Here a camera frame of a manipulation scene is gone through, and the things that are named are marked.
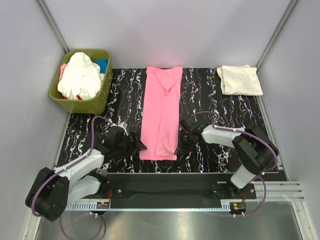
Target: white cloth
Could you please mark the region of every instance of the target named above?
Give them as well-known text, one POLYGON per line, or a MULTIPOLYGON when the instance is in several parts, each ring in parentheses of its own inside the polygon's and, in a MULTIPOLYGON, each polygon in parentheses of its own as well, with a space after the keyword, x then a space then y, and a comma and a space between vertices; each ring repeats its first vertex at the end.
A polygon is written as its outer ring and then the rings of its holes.
POLYGON ((104 74, 100 66, 83 52, 76 52, 65 66, 58 91, 67 99, 82 100, 94 98, 100 91, 104 74))
POLYGON ((262 96, 257 68, 244 66, 226 66, 217 68, 221 78, 221 90, 224 95, 262 96))

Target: gray wall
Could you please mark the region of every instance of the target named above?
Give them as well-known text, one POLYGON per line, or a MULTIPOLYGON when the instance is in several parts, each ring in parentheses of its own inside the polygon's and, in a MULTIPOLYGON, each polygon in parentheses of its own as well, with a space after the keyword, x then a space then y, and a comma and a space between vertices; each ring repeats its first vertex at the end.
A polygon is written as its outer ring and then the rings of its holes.
POLYGON ((320 236, 320 1, 298 3, 258 76, 292 180, 320 236))
POLYGON ((20 240, 25 198, 51 164, 66 112, 48 91, 63 53, 34 0, 0 1, 0 233, 20 240))
POLYGON ((114 68, 255 66, 289 0, 46 0, 70 48, 114 68))

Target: blue cloth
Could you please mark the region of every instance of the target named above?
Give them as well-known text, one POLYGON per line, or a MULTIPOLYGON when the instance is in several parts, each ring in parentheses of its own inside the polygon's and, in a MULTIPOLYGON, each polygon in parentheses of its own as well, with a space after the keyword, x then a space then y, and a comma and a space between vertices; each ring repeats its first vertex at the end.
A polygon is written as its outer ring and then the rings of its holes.
POLYGON ((107 70, 107 65, 108 65, 108 59, 101 59, 98 61, 94 62, 95 64, 98 64, 100 66, 100 73, 105 74, 107 70))

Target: pile of laundry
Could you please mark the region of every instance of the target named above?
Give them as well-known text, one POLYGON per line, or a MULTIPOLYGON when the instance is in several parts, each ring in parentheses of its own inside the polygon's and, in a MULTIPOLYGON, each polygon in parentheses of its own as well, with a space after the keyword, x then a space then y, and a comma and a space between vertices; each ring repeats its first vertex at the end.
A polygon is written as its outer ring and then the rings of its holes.
POLYGON ((58 91, 64 99, 88 100, 101 89, 108 59, 92 62, 83 52, 76 52, 67 64, 60 67, 58 91))

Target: pink cloth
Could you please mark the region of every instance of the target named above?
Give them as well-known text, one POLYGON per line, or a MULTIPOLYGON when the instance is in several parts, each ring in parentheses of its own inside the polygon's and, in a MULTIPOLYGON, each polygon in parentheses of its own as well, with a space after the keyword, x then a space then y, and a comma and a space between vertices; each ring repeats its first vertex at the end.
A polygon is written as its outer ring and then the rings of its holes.
POLYGON ((60 76, 59 76, 59 82, 61 81, 62 79, 62 76, 64 74, 64 71, 65 71, 65 68, 66 68, 67 64, 62 64, 62 66, 60 67, 60 76))
POLYGON ((141 160, 177 160, 182 67, 146 69, 141 160))

